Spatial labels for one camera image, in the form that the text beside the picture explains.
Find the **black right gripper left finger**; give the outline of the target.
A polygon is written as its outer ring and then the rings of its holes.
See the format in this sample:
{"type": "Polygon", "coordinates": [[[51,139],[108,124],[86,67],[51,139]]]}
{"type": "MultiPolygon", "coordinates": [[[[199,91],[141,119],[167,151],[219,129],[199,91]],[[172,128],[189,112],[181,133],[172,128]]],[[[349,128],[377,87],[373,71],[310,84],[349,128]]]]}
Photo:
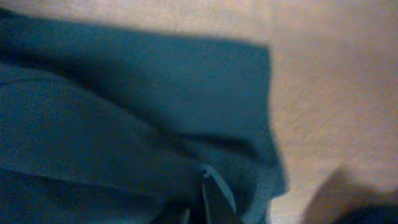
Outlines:
{"type": "Polygon", "coordinates": [[[182,208],[178,218],[179,224],[189,224],[190,223],[190,208],[182,208]]]}

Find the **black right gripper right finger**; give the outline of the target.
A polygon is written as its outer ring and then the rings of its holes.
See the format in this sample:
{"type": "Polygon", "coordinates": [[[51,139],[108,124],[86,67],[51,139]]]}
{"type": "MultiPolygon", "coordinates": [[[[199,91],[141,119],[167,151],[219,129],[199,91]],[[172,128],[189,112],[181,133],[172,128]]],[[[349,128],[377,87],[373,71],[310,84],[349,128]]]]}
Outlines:
{"type": "Polygon", "coordinates": [[[234,195],[219,173],[202,166],[201,197],[207,224],[244,224],[236,214],[234,195]]]}

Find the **black leggings red waistband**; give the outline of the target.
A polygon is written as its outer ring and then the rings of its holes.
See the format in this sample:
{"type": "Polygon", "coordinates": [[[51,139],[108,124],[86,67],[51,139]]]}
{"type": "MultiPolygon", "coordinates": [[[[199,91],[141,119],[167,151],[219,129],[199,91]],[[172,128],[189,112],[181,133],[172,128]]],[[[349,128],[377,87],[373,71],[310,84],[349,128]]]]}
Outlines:
{"type": "Polygon", "coordinates": [[[206,223],[202,166],[265,223],[286,191],[266,47],[1,10],[1,222],[206,223]]]}

